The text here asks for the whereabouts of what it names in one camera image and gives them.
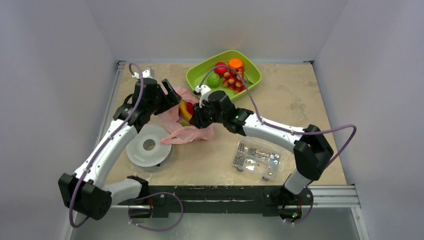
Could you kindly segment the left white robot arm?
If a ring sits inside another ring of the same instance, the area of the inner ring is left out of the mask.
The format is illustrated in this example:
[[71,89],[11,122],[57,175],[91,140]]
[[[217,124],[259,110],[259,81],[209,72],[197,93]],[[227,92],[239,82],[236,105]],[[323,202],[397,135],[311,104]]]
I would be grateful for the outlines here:
[[125,201],[138,205],[149,199],[149,183],[131,175],[121,182],[105,181],[127,145],[139,134],[152,115],[177,106],[182,100],[167,79],[136,81],[134,92],[116,110],[105,136],[90,156],[72,174],[63,173],[58,186],[69,215],[78,212],[93,220],[103,218],[110,207]]

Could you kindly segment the yellow fake banana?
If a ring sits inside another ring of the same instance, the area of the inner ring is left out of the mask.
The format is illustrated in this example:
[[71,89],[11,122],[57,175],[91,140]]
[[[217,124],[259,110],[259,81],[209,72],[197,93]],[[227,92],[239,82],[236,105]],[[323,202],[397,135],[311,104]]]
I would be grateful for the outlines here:
[[182,116],[182,118],[187,122],[189,122],[191,120],[192,116],[193,116],[188,111],[187,103],[183,100],[179,103],[179,113]]

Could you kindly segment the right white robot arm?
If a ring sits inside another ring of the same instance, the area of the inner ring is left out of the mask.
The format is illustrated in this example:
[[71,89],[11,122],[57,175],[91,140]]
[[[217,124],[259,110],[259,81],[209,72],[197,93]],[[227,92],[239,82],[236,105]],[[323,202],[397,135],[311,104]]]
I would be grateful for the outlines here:
[[296,168],[280,191],[288,204],[298,200],[309,183],[320,179],[333,157],[332,147],[315,125],[302,128],[259,118],[251,110],[236,107],[224,91],[212,91],[205,85],[197,86],[193,92],[199,103],[193,106],[189,121],[192,126],[205,129],[214,123],[222,124],[233,134],[265,140],[294,155]]

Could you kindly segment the red fake pomegranate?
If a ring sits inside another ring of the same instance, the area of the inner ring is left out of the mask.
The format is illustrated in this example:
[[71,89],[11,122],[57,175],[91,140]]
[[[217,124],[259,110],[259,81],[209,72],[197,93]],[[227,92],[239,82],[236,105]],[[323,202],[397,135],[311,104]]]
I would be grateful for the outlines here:
[[194,114],[193,104],[191,102],[186,103],[186,110],[190,115]]

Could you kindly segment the pink plastic bag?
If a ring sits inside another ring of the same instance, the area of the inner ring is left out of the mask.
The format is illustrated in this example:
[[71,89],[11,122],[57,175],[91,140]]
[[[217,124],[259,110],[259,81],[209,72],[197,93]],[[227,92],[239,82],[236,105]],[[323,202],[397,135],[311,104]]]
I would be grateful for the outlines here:
[[162,144],[180,145],[196,140],[210,141],[215,135],[213,125],[199,129],[181,120],[179,105],[160,113],[158,117],[162,126],[169,132],[168,136],[160,140]]

